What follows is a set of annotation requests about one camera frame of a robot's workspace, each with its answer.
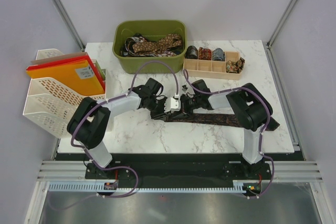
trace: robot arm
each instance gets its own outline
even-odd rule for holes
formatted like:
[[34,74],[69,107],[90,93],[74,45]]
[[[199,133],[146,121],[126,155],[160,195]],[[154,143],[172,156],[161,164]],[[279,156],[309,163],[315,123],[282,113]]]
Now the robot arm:
[[[91,120],[86,119],[76,134],[79,141],[91,157],[101,166],[106,167],[112,156],[106,149],[103,138],[110,118],[139,108],[155,109],[158,104],[156,94],[163,86],[150,78],[145,85],[132,89],[132,92],[125,97],[116,99],[98,107],[91,115]],[[80,121],[86,114],[97,105],[97,101],[90,97],[84,98],[72,116],[67,131],[73,135]]]
[[[204,80],[194,82],[193,86],[199,90],[210,92]],[[266,103],[272,115],[272,107],[251,83],[243,87],[257,93]],[[256,164],[262,159],[262,156],[258,153],[259,132],[257,130],[265,124],[267,114],[265,108],[254,96],[245,91],[232,91],[213,95],[195,91],[195,95],[192,97],[183,94],[179,100],[167,97],[158,99],[157,93],[160,90],[163,90],[163,86],[150,78],[145,85],[133,88],[132,92],[126,97],[98,107],[90,115],[93,119],[91,121],[86,120],[79,129],[76,140],[85,146],[92,158],[100,166],[106,167],[112,161],[112,156],[107,151],[102,140],[109,118],[127,111],[146,108],[151,111],[152,119],[168,121],[171,118],[187,118],[193,114],[193,110],[198,108],[213,110],[231,107],[239,123],[244,127],[243,158],[250,165]],[[74,133],[79,122],[96,105],[97,102],[90,97],[82,100],[68,124],[67,130],[70,134]]]

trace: white wall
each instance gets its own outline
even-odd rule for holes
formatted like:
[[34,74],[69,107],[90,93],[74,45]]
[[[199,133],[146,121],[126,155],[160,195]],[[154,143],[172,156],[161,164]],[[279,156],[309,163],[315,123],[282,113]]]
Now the white wall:
[[290,0],[62,0],[84,42],[135,19],[179,19],[189,40],[268,40]]
[[299,0],[274,45],[310,160],[336,208],[336,0]]
[[51,0],[0,0],[0,223],[23,223],[53,139],[22,116],[38,49],[79,51]]

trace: white marble tabletop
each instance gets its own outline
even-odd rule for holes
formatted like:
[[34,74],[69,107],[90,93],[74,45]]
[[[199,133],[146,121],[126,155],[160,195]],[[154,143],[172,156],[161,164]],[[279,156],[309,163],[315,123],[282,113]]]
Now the white marble tabletop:
[[[132,74],[121,68],[112,53],[111,42],[88,43],[86,51],[97,59],[102,68],[108,69],[112,76],[112,93],[116,96],[127,91],[131,85]],[[273,132],[264,134],[263,151],[266,153],[292,153],[292,141],[285,117],[272,78],[261,40],[233,41],[189,41],[188,45],[202,46],[214,50],[239,51],[246,60],[239,81],[203,78],[211,91],[242,86],[251,82],[268,100],[273,108],[273,117],[280,123]],[[163,94],[172,96],[175,81],[171,74],[140,74],[135,85],[145,84],[149,77],[164,86]],[[180,87],[186,81],[180,71],[177,73]],[[200,78],[190,78],[191,82]],[[198,113],[233,113],[231,109],[205,111]],[[241,153],[244,148],[244,131],[240,128],[193,123],[165,123],[151,120],[148,110],[129,111],[114,118],[113,130],[105,134],[104,143],[112,153]],[[81,153],[82,150],[70,145],[69,138],[60,141],[59,153]]]

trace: dark patterned strap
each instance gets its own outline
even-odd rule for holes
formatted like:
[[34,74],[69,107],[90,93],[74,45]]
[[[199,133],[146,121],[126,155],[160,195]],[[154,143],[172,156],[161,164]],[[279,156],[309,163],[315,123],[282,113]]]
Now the dark patterned strap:
[[[231,127],[242,127],[235,115],[229,114],[193,114],[182,119],[167,119],[166,122],[201,123]],[[280,124],[271,117],[266,131],[276,130]]]

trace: white plastic file organizer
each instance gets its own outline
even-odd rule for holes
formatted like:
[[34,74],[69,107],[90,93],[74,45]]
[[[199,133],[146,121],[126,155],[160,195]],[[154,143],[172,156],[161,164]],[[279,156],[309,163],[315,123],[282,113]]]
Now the white plastic file organizer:
[[[63,55],[57,49],[39,50],[36,59]],[[95,100],[111,97],[111,78],[106,71],[105,94],[91,96]],[[57,138],[70,136],[67,125],[82,96],[54,78],[31,79],[23,115]],[[112,130],[112,120],[107,131]]]

